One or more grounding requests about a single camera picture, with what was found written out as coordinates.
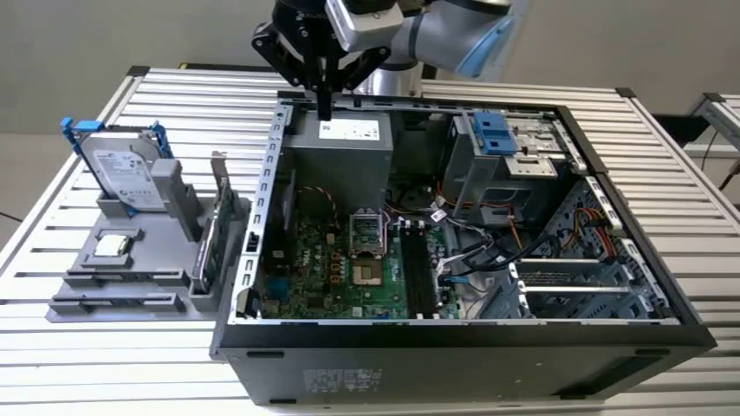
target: label sticker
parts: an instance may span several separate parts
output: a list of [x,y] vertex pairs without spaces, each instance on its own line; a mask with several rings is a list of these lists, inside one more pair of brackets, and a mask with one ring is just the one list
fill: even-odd
[[437,195],[433,203],[437,206],[437,208],[441,208],[446,202],[448,201],[444,199],[444,197],[441,195]]
[[164,203],[144,158],[132,152],[110,150],[96,150],[92,155],[121,202],[141,211],[162,210]]
[[433,214],[430,214],[430,219],[434,223],[441,221],[448,214],[442,210],[436,210]]
[[377,120],[332,119],[318,124],[318,138],[330,140],[380,141]]
[[381,380],[381,368],[310,368],[302,370],[302,382],[309,393],[377,392]]

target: gray floor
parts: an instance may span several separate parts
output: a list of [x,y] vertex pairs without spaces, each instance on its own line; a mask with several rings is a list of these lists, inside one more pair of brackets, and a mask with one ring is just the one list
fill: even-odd
[[[0,133],[0,211],[24,218],[69,156],[61,134]],[[0,217],[0,247],[18,223]]]

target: metal rail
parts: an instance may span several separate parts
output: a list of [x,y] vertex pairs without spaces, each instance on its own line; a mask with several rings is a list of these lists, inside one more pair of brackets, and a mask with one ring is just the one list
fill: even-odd
[[702,158],[734,159],[733,164],[722,184],[724,188],[729,184],[732,177],[737,175],[740,169],[740,95],[705,94],[698,105],[692,110],[692,115],[698,115],[714,127],[717,133],[725,137],[729,145],[714,146],[713,140],[708,145],[689,145],[685,151],[697,153]]
[[[126,78],[101,119],[168,127],[184,180],[214,193],[208,158],[228,155],[232,186],[249,198],[261,166],[277,75],[152,69]],[[633,99],[612,89],[426,81],[422,95],[568,106],[718,347],[604,403],[294,407],[310,413],[474,413],[642,416],[740,414],[740,224],[681,149]],[[269,413],[226,365],[210,362],[213,322],[48,323],[46,299],[98,215],[89,173],[66,161],[0,253],[0,404],[44,411]]]

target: blue drive bay latch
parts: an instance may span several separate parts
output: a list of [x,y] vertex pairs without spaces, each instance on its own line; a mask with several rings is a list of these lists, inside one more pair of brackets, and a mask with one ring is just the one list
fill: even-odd
[[518,147],[501,112],[473,112],[473,131],[481,144],[481,152],[510,156]]

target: gray wall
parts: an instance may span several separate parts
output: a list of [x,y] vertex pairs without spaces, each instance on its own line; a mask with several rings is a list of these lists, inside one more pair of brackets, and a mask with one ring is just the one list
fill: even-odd
[[740,93],[740,1],[530,0],[501,81],[630,87],[652,112]]
[[[272,4],[0,1],[0,132],[94,116],[134,63],[262,64],[248,40]],[[505,82],[629,86],[662,112],[705,90],[740,92],[737,0],[528,0],[526,13]]]
[[261,65],[249,46],[269,0],[1,0],[0,132],[94,117],[132,64]]

